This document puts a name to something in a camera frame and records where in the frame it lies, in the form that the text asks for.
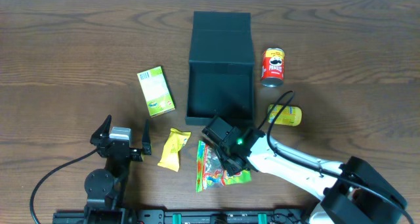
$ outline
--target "yellow can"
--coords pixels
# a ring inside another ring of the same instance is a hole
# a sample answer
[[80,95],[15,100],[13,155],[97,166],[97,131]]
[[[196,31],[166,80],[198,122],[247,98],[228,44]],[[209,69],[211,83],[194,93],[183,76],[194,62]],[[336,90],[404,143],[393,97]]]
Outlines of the yellow can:
[[[273,104],[271,104],[268,107],[268,111],[273,107]],[[273,111],[270,113],[268,117],[268,122],[272,122],[274,117],[276,117],[276,114],[282,109],[282,105],[277,105]],[[297,106],[286,106],[284,108],[283,112],[278,116],[277,120],[274,122],[278,125],[291,125],[296,126],[301,123],[302,120],[302,110],[298,108]]]

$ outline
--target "yellow snack bag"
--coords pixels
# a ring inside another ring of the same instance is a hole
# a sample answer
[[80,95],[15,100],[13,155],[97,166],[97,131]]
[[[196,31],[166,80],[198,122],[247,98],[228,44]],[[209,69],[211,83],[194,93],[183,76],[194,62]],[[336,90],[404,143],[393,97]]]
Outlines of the yellow snack bag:
[[178,152],[183,148],[190,136],[191,132],[181,132],[175,128],[171,128],[171,134],[163,147],[162,159],[157,165],[178,172]]

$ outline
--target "pringles can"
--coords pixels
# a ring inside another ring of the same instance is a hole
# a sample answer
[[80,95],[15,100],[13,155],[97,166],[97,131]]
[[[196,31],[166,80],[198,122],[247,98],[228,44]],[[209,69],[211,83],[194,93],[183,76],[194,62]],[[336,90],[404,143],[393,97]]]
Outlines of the pringles can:
[[284,52],[279,48],[267,49],[262,55],[261,83],[267,87],[277,87],[283,82]]

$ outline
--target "candy bag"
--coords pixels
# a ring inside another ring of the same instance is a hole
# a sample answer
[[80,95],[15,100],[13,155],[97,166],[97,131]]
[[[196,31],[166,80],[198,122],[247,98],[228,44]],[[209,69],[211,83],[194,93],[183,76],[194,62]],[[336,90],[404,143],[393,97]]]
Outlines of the candy bag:
[[178,172],[178,152],[183,148],[190,136],[191,132],[181,132],[171,128],[171,134],[169,134],[169,138],[163,147],[162,159],[157,165]]
[[249,171],[243,170],[233,176],[229,176],[223,170],[222,164],[213,148],[203,141],[198,141],[196,192],[249,181],[251,181],[251,173]]

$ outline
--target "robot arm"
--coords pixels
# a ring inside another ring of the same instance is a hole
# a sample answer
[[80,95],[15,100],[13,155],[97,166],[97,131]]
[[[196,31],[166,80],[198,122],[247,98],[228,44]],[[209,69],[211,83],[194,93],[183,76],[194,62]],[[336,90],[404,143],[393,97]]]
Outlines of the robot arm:
[[[284,146],[273,138],[270,138],[270,146],[265,133],[259,129],[249,128],[242,133],[217,116],[203,133],[214,144],[220,163],[229,175],[244,169],[270,173],[318,198],[321,202],[306,220],[309,223],[398,222],[400,210],[372,192],[346,181],[368,187],[387,200],[392,200],[401,209],[407,206],[401,194],[359,158],[351,157],[346,164],[322,160]],[[281,156],[273,149],[281,151]],[[305,165],[317,169],[308,169]],[[323,175],[319,172],[322,170],[335,177]]]
[[[342,172],[339,168],[342,162],[332,162],[315,158],[288,146],[282,145],[273,138],[270,139],[274,146],[289,157],[293,157],[296,160],[312,166],[318,166],[322,169],[334,171],[337,175],[340,175]],[[285,179],[286,181],[289,181],[290,183],[306,190],[320,201],[324,199],[324,190],[326,188],[331,188],[337,181],[334,177],[322,175],[316,171],[312,171],[311,169],[304,168],[290,162],[281,156],[277,156],[267,144],[266,135],[258,139],[251,147],[251,153],[247,159],[258,171]]]

